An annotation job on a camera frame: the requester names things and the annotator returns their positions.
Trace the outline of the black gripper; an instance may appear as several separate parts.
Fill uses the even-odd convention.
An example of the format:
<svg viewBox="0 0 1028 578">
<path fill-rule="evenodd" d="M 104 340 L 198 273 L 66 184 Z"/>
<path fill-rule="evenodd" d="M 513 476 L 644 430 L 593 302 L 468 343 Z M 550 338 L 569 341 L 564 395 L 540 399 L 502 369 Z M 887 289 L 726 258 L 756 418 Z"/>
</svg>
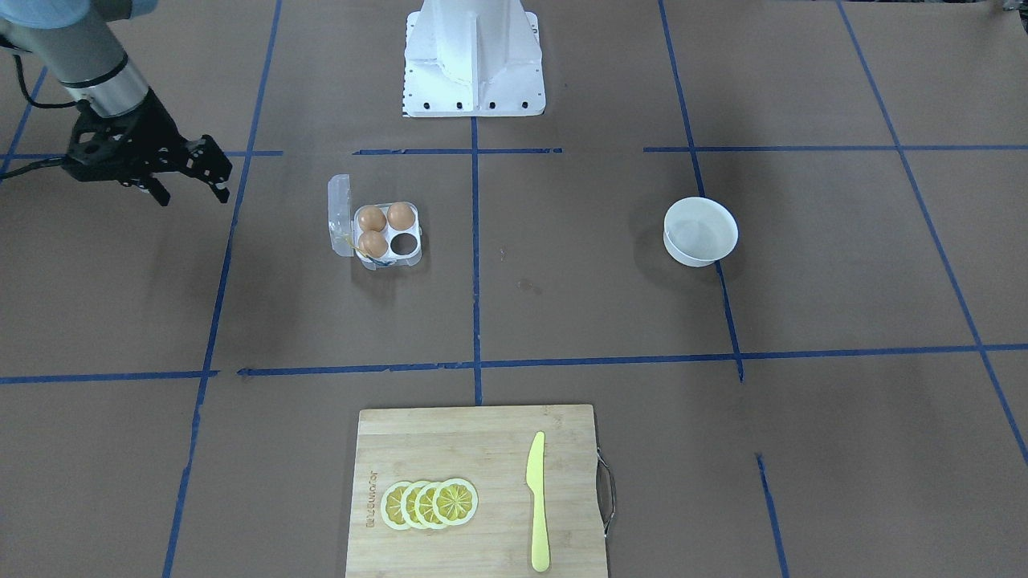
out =
<svg viewBox="0 0 1028 578">
<path fill-rule="evenodd" d="M 133 110 L 102 117 L 85 99 L 63 155 L 63 171 L 77 181 L 118 181 L 141 189 L 161 207 L 170 193 L 154 174 L 175 172 L 201 181 L 219 202 L 228 202 L 227 182 L 234 166 L 210 135 L 187 141 L 177 130 L 164 103 L 150 88 Z"/>
</svg>

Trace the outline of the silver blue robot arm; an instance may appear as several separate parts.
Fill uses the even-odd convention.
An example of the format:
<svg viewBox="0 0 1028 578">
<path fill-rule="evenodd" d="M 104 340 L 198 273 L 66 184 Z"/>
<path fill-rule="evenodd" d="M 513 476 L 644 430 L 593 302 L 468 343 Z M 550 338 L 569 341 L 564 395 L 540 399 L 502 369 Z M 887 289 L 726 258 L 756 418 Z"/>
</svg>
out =
<svg viewBox="0 0 1028 578">
<path fill-rule="evenodd" d="M 151 14 L 154 1 L 4 1 L 2 48 L 36 55 L 71 96 L 78 116 L 59 157 L 12 169 L 60 167 L 80 182 L 113 181 L 169 204 L 159 174 L 201 181 L 227 202 L 232 164 L 215 139 L 188 140 L 132 61 L 110 23 Z"/>
</svg>

